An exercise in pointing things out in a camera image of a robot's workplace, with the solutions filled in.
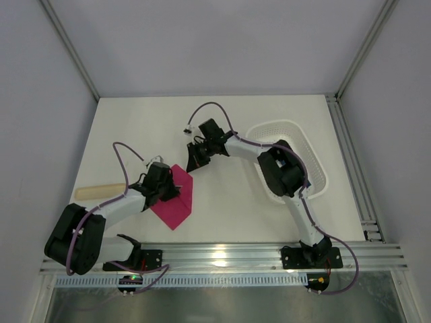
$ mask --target white basket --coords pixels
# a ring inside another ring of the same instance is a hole
[[[291,120],[276,120],[257,124],[246,133],[246,138],[263,143],[275,143],[280,139],[287,141],[295,153],[301,157],[308,172],[311,186],[307,189],[308,198],[322,195],[328,188],[328,178],[312,145],[301,127]],[[255,164],[257,174],[268,197],[277,203],[284,204],[281,197],[270,191],[266,185],[261,167]]]

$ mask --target red cloth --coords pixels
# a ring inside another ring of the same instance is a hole
[[[151,210],[171,229],[175,230],[190,214],[193,197],[193,177],[178,165],[171,167],[174,183],[180,195],[163,202],[158,201]]]

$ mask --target gray wall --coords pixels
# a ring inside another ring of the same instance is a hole
[[[96,103],[37,1],[0,14],[0,321],[28,317]]]
[[[101,96],[335,92],[383,0],[51,0]]]
[[[391,241],[431,304],[431,2],[400,1],[342,100]]]

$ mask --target gray floor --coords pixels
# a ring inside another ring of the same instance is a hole
[[[345,286],[351,273],[331,275],[331,289]],[[390,273],[361,273],[341,295],[314,295],[304,287],[154,289],[114,297],[113,289],[57,289],[46,322],[405,322]],[[95,310],[77,308],[96,305]]]

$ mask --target white table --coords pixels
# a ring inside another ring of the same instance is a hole
[[[309,203],[329,234],[347,241],[363,241],[360,218],[324,96],[222,96],[168,98],[102,98],[75,187],[124,182],[113,141],[132,146],[149,159],[161,155],[169,165],[187,164],[183,129],[191,113],[206,101],[219,102],[234,128],[245,134],[255,124],[290,119],[306,133],[329,179],[325,194]],[[193,124],[208,118],[228,126],[215,106],[202,109]],[[120,147],[131,182],[142,164]],[[255,171],[236,158],[214,156],[211,163],[191,173],[194,177],[193,212],[170,230],[152,211],[130,216],[106,235],[127,234],[141,242],[297,242],[296,225],[283,205],[274,204],[256,181]],[[88,201],[90,206],[99,201]]]

